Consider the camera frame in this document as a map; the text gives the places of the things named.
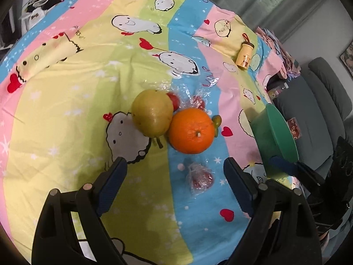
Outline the grey sofa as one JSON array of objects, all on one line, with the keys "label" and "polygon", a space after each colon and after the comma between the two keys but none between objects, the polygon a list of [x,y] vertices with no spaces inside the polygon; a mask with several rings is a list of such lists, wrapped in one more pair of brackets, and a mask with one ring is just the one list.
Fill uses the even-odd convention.
[{"label": "grey sofa", "polygon": [[299,160],[325,177],[338,138],[352,142],[352,100],[322,57],[286,83],[288,88],[273,103],[286,121],[295,117],[299,124],[301,137],[295,140]]}]

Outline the framed wall picture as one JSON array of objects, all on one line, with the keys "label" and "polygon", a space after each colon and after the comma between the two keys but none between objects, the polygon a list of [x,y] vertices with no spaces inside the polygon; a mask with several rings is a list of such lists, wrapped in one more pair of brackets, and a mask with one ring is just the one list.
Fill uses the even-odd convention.
[{"label": "framed wall picture", "polygon": [[344,50],[339,58],[350,75],[353,76],[353,41],[350,43],[350,45],[348,45],[348,47]]}]

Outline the folded pink cloth pile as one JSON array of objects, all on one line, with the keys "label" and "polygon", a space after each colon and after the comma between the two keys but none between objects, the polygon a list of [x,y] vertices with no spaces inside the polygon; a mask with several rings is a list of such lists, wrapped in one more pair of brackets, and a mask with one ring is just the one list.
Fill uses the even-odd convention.
[{"label": "folded pink cloth pile", "polygon": [[279,77],[289,80],[297,78],[300,75],[301,67],[298,61],[284,49],[275,34],[268,29],[260,27],[256,28],[255,32],[281,59],[282,64],[278,72]]}]

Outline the clear plastic bottle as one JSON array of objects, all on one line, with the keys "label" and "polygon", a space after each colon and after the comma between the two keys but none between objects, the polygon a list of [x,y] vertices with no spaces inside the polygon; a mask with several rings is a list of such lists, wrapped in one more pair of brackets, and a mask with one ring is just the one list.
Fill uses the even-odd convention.
[{"label": "clear plastic bottle", "polygon": [[276,99],[284,90],[288,88],[287,83],[280,84],[273,89],[268,91],[268,95],[271,98],[271,100]]}]

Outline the red tomato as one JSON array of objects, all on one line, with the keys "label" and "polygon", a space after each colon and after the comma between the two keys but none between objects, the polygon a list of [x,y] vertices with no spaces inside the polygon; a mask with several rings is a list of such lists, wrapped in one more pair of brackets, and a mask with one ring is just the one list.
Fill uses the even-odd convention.
[{"label": "red tomato", "polygon": [[177,97],[177,95],[175,93],[173,93],[173,92],[168,92],[167,96],[172,101],[173,111],[176,112],[180,108],[180,99],[179,99],[179,97]]}]

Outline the plastic-wrapped red fruits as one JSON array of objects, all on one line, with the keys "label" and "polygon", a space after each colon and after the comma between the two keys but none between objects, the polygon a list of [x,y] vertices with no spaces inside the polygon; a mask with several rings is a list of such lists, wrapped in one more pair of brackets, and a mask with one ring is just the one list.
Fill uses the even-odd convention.
[{"label": "plastic-wrapped red fruits", "polygon": [[188,167],[186,178],[192,195],[199,195],[208,191],[214,184],[214,174],[206,166],[192,163]]}]

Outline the red patterned box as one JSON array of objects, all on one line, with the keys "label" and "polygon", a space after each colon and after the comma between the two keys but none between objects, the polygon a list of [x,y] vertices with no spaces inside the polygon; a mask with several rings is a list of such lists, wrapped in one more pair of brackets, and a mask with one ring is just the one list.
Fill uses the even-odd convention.
[{"label": "red patterned box", "polygon": [[287,121],[287,125],[288,125],[288,128],[290,129],[290,132],[291,132],[293,139],[294,140],[299,139],[301,137],[301,130],[300,130],[300,127],[299,127],[299,124],[298,124],[296,118],[295,117],[290,118]]}]

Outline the small green-orange fruit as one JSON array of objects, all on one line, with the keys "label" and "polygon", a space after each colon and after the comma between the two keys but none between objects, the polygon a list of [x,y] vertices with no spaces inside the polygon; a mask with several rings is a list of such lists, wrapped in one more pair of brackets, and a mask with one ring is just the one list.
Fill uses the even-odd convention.
[{"label": "small green-orange fruit", "polygon": [[222,123],[222,118],[220,115],[215,115],[212,117],[212,122],[215,126],[215,128],[219,128],[221,126]]}]

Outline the colourful cartoon bed sheet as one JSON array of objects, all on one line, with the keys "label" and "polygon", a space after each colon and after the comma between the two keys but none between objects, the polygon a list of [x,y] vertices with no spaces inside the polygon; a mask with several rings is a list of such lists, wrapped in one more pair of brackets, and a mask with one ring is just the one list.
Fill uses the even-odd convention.
[{"label": "colourful cartoon bed sheet", "polygon": [[[246,33],[247,70],[235,61]],[[207,0],[64,0],[1,63],[1,223],[30,259],[49,191],[94,180],[122,156],[128,174],[102,220],[129,263],[217,264],[249,218],[223,173],[233,157],[266,179],[250,120],[281,68],[276,53],[235,13]],[[143,136],[131,104],[146,89],[198,93],[220,115],[218,137],[199,155]],[[192,163],[214,184],[192,195]]]}]

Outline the yellow cartoon bottle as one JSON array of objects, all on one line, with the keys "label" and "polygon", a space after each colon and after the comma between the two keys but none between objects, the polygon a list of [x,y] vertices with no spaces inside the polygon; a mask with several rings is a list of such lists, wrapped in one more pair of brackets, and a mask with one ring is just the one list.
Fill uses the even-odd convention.
[{"label": "yellow cartoon bottle", "polygon": [[248,35],[244,32],[242,34],[244,41],[241,44],[240,51],[237,55],[235,64],[240,69],[247,70],[252,58],[252,51],[254,50],[254,44],[250,42]]}]

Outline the green plastic bowl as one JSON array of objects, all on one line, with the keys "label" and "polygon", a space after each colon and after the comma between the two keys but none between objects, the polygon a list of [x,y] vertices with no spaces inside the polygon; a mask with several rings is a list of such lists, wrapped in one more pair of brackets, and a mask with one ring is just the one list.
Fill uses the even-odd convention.
[{"label": "green plastic bowl", "polygon": [[272,179],[287,177],[287,174],[271,161],[272,157],[280,157],[290,163],[296,163],[299,160],[296,143],[282,114],[274,105],[267,104],[265,109],[250,122],[250,126],[267,177]]}]

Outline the plastic-wrapped red fruit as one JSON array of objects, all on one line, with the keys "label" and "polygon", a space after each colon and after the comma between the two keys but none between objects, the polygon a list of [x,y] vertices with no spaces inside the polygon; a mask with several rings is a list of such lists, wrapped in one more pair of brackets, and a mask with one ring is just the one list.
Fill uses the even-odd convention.
[{"label": "plastic-wrapped red fruit", "polygon": [[204,99],[199,96],[199,95],[194,95],[191,97],[191,100],[190,100],[190,106],[193,107],[193,108],[197,108],[199,110],[204,110],[205,109],[205,101]]}]

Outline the yellow-green pear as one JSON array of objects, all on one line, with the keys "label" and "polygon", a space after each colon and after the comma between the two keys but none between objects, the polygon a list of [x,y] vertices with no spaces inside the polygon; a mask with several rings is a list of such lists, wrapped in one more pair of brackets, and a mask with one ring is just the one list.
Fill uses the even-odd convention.
[{"label": "yellow-green pear", "polygon": [[135,127],[149,138],[163,136],[172,121],[173,103],[166,92],[148,89],[140,92],[131,108]]}]

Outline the orange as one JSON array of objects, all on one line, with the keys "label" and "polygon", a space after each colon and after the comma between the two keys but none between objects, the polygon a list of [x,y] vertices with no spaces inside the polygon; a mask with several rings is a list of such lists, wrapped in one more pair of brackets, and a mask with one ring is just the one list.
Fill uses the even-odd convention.
[{"label": "orange", "polygon": [[171,121],[167,138],[170,145],[183,154],[200,154],[213,143],[215,127],[206,112],[187,108],[177,112]]}]

